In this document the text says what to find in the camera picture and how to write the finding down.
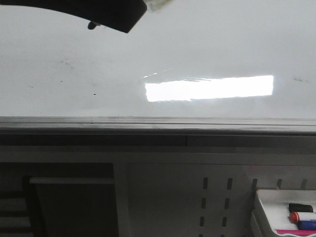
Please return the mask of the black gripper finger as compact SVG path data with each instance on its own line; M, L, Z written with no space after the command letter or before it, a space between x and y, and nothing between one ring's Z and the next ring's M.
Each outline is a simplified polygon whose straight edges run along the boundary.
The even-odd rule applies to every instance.
M2 0L1 5L27 6L63 12L97 25L129 33L147 11L143 0Z

